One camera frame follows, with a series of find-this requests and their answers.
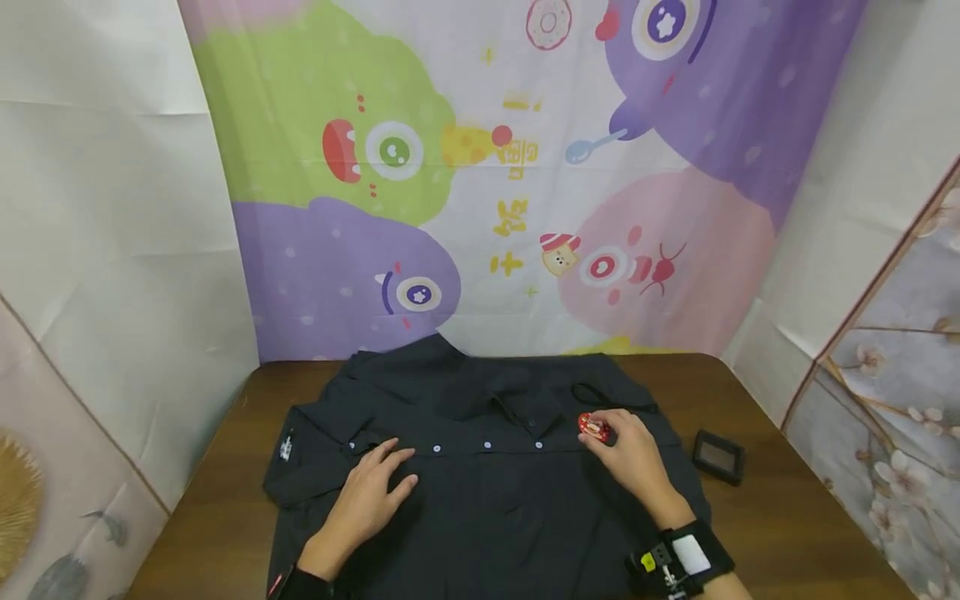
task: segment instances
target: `black sleeve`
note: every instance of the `black sleeve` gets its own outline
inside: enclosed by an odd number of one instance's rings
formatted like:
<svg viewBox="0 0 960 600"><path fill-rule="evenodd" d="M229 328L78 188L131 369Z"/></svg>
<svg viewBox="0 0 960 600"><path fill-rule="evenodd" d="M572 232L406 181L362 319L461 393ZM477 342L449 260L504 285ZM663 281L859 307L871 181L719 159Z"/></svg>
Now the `black sleeve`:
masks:
<svg viewBox="0 0 960 600"><path fill-rule="evenodd" d="M294 567L268 600L327 600L338 596L332 584Z"/></svg>

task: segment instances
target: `cartoon eye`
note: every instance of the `cartoon eye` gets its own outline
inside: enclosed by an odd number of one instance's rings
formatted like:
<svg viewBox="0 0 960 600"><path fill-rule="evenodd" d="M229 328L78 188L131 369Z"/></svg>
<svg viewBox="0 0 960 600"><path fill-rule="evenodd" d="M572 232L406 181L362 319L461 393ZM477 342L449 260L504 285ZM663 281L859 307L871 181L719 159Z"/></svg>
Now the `cartoon eye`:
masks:
<svg viewBox="0 0 960 600"><path fill-rule="evenodd" d="M701 0L640 0L634 13L634 46L649 60L680 52L697 28Z"/></svg>
<svg viewBox="0 0 960 600"><path fill-rule="evenodd" d="M396 300L407 310L423 313L440 306L440 286L430 277L409 277L396 287Z"/></svg>
<svg viewBox="0 0 960 600"><path fill-rule="evenodd" d="M616 246L604 246L584 259L580 280L590 287L607 287L627 271L627 255Z"/></svg>
<svg viewBox="0 0 960 600"><path fill-rule="evenodd" d="M384 179L408 180L423 164L423 143L409 125L384 121L367 134L367 161Z"/></svg>

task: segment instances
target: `shirt label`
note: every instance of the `shirt label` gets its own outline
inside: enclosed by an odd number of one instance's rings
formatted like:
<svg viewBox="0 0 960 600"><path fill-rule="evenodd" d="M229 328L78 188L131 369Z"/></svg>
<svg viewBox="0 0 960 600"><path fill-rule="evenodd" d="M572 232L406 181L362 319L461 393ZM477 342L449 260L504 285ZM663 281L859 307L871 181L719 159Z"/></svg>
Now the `shirt label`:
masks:
<svg viewBox="0 0 960 600"><path fill-rule="evenodd" d="M290 452L294 449L293 436L287 436L287 439L280 445L280 459L286 463L290 460Z"/></svg>

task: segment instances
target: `wooden table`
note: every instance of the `wooden table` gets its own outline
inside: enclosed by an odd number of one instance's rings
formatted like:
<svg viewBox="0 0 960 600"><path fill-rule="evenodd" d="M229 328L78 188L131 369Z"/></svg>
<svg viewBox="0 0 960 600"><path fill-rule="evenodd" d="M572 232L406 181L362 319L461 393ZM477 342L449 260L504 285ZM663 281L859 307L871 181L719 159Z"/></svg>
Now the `wooden table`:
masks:
<svg viewBox="0 0 960 600"><path fill-rule="evenodd" d="M756 600L912 600L730 370L703 354L618 358L692 447L706 428L747 450L743 485L703 476L717 536ZM276 508L260 490L287 409L340 363L274 363L251 375L127 600L262 600Z"/></svg>

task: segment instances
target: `right hand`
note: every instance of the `right hand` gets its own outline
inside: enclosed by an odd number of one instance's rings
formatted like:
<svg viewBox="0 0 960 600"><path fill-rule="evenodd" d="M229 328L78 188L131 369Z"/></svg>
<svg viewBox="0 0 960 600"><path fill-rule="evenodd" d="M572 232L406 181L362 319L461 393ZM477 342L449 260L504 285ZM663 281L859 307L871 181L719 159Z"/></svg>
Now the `right hand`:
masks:
<svg viewBox="0 0 960 600"><path fill-rule="evenodd" d="M581 433L578 439L603 462L613 478L636 496L661 526L673 526L692 516L689 505L674 489L666 474L657 441L637 415L622 408L596 411L590 418L616 432L616 444L608 446Z"/></svg>
<svg viewBox="0 0 960 600"><path fill-rule="evenodd" d="M300 570L332 582L350 554L393 518L417 485L417 475L407 475L388 490L391 475L414 455L413 448L393 452L396 443L393 438L367 452L350 471L326 523L303 547Z"/></svg>

